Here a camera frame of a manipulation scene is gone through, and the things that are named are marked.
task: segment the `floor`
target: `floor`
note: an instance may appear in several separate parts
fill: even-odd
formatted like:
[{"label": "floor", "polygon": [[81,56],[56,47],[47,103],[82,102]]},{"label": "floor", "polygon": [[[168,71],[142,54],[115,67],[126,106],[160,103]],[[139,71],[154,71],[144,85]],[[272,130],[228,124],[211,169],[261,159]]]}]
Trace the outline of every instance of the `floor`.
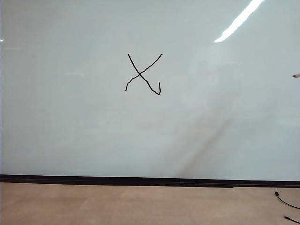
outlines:
[{"label": "floor", "polygon": [[[291,225],[274,188],[1,183],[2,225]],[[279,188],[300,206],[300,188]]]}]

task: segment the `black cable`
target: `black cable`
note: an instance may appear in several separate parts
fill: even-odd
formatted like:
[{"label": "black cable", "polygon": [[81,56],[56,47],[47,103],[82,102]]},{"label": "black cable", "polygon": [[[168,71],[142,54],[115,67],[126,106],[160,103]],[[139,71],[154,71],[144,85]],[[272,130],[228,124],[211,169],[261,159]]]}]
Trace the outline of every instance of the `black cable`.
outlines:
[{"label": "black cable", "polygon": [[293,221],[293,222],[295,222],[295,223],[297,223],[297,224],[300,224],[300,222],[298,222],[298,221],[296,221],[296,220],[293,220],[293,219],[291,219],[291,218],[289,218],[289,217],[287,217],[287,216],[285,216],[285,218],[286,218],[287,220],[291,220],[291,221]]},{"label": "black cable", "polygon": [[295,209],[299,209],[299,210],[300,210],[299,207],[293,206],[293,205],[291,205],[291,204],[289,204],[289,203],[283,201],[283,200],[279,197],[279,192],[278,192],[278,191],[275,191],[275,195],[277,196],[278,200],[281,201],[282,203],[287,204],[287,205],[289,205],[289,206],[291,206],[291,207],[293,207],[293,208],[295,208]]}]

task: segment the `power cord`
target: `power cord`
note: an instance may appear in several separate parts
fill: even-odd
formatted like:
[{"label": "power cord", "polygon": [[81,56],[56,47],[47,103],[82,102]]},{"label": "power cord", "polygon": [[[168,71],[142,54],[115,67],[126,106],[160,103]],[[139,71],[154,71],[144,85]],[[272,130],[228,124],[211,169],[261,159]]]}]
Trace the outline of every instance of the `power cord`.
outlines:
[{"label": "power cord", "polygon": [[[276,191],[275,191],[275,195],[277,196],[278,200],[281,201],[282,203],[284,203],[284,204],[286,204],[286,205],[288,205],[288,206],[291,206],[291,207],[293,207],[293,208],[296,208],[296,209],[299,209],[299,210],[300,210],[299,207],[293,206],[293,205],[291,205],[291,204],[289,204],[289,203],[283,201],[283,200],[279,197],[279,192],[277,191],[277,188],[276,188]],[[298,222],[298,221],[296,221],[296,220],[293,220],[293,219],[291,219],[291,218],[289,218],[289,217],[287,217],[287,216],[284,216],[284,218],[287,219],[287,220],[291,220],[291,221],[293,221],[294,223],[300,224],[300,222]]]},{"label": "power cord", "polygon": [[296,221],[296,220],[293,220],[293,219],[291,219],[291,218],[289,218],[289,217],[287,217],[287,216],[285,216],[285,218],[288,219],[288,220],[291,220],[291,221],[293,221],[293,222],[295,222],[295,223],[297,223],[297,224],[300,224],[300,222],[298,222],[298,221]]},{"label": "power cord", "polygon": [[289,203],[283,201],[283,200],[279,197],[279,192],[277,191],[277,189],[276,189],[276,191],[275,191],[275,195],[277,196],[278,200],[281,201],[282,203],[287,204],[288,206],[291,206],[291,207],[293,207],[293,208],[295,208],[295,209],[299,209],[299,210],[300,210],[299,207],[293,206],[293,205],[291,205],[291,204],[289,204]]}]

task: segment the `drawn x mark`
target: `drawn x mark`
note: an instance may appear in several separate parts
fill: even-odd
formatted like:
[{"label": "drawn x mark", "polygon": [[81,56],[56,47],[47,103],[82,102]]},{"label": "drawn x mark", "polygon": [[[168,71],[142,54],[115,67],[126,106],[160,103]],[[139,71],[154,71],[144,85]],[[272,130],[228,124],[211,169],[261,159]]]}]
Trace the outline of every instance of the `drawn x mark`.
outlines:
[{"label": "drawn x mark", "polygon": [[160,92],[161,92],[161,89],[160,89],[160,82],[158,82],[158,85],[159,85],[159,92],[157,93],[155,90],[153,90],[153,89],[151,88],[149,82],[145,79],[145,77],[142,76],[142,73],[145,72],[145,71],[146,71],[147,69],[149,69],[150,67],[152,67],[152,66],[159,60],[159,58],[160,58],[162,55],[163,55],[163,54],[160,54],[160,56],[157,58],[157,60],[155,60],[150,66],[148,66],[147,68],[145,68],[142,72],[139,72],[139,71],[137,70],[137,68],[135,67],[135,64],[133,63],[133,61],[132,61],[130,55],[128,54],[128,57],[129,57],[129,59],[130,59],[132,65],[133,65],[133,67],[134,67],[135,70],[137,71],[138,75],[135,76],[135,77],[133,77],[133,78],[131,78],[131,80],[130,80],[130,81],[127,83],[127,85],[126,85],[125,91],[127,91],[127,87],[128,87],[128,85],[129,85],[130,82],[132,82],[132,81],[133,81],[135,78],[137,78],[138,76],[141,76],[141,78],[148,84],[148,86],[149,86],[149,88],[151,89],[151,91],[153,91],[153,92],[154,92],[155,94],[157,94],[157,95],[160,95]]}]

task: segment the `black baseboard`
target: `black baseboard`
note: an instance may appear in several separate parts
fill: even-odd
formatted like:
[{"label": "black baseboard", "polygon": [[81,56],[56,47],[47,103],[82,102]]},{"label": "black baseboard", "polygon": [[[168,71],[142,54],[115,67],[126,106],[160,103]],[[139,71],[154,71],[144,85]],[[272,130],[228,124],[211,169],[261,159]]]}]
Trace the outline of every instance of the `black baseboard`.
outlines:
[{"label": "black baseboard", "polygon": [[111,186],[169,186],[169,187],[261,187],[300,188],[300,181],[271,180],[211,180],[185,178],[143,178],[143,177],[78,177],[40,175],[0,175],[0,182],[71,184],[71,185],[111,185]]}]

